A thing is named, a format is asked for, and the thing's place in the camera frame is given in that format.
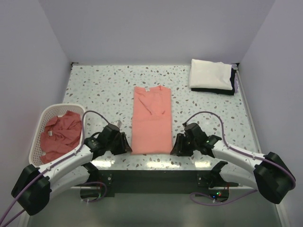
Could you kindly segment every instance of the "perforated basket side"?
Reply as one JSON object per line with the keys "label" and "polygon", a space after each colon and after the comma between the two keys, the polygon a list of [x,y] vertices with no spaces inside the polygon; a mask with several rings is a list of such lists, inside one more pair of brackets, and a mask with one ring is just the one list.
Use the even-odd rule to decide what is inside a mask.
{"label": "perforated basket side", "polygon": [[66,111],[73,111],[75,113],[80,114],[80,117],[83,116],[85,109],[83,106],[78,104],[55,104],[46,108],[40,117],[39,124],[37,126],[35,137],[32,143],[32,147],[29,153],[29,163],[33,164],[34,166],[43,165],[41,162],[40,157],[44,154],[44,152],[40,148],[40,135],[44,131],[44,127],[46,123],[55,116],[63,116]]}

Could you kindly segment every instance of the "terrazzo table surface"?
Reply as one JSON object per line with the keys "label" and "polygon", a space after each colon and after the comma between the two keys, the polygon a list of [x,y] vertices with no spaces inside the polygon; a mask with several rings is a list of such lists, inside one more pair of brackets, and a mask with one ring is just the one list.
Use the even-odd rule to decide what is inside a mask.
{"label": "terrazzo table surface", "polygon": [[[177,133],[183,133],[182,123],[196,112],[207,110],[221,116],[227,141],[257,152],[241,91],[234,96],[192,92],[188,88],[190,66],[157,65],[74,65],[66,89],[64,103],[83,105],[86,110],[103,114],[110,122],[120,120],[131,146],[134,87],[163,85],[171,89],[173,144]],[[219,120],[200,114],[196,122],[207,135],[222,135]],[[86,137],[106,126],[97,115],[89,113]],[[109,151],[92,163],[98,169],[111,170],[211,170],[220,160],[195,151],[192,157],[166,154],[114,156]]]}

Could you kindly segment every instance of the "gray floor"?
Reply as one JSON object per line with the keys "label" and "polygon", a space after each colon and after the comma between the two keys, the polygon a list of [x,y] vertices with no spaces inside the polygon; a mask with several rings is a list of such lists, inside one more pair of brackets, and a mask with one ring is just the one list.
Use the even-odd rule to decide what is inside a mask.
{"label": "gray floor", "polygon": [[[231,197],[244,192],[232,191]],[[41,226],[280,227],[281,224],[275,205],[258,192],[226,206],[206,207],[193,203],[188,195],[179,194],[116,194],[114,198],[87,204],[80,201],[78,189],[70,189],[31,217],[28,227]]]}

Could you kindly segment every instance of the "wall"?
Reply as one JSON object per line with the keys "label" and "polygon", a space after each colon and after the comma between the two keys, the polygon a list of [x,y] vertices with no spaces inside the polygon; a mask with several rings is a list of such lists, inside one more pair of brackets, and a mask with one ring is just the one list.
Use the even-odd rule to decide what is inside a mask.
{"label": "wall", "polygon": [[[69,61],[37,0],[2,0],[0,31],[2,215],[13,200],[10,192],[16,180],[28,165],[40,113],[63,98]],[[19,210],[20,206],[16,205],[9,216]]]}
{"label": "wall", "polygon": [[87,64],[240,62],[275,0],[39,0]]}
{"label": "wall", "polygon": [[302,0],[276,0],[240,63],[262,151],[279,154],[297,178],[283,200],[295,227],[303,223],[302,21]]}

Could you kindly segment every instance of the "crumpled red cloth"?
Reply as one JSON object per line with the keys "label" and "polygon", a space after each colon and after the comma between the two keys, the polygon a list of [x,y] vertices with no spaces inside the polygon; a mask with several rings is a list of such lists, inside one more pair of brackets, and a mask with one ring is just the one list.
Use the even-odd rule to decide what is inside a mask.
{"label": "crumpled red cloth", "polygon": [[62,117],[49,120],[41,133],[40,147],[46,154],[41,161],[46,164],[70,152],[79,145],[81,136],[80,114],[67,111]]}

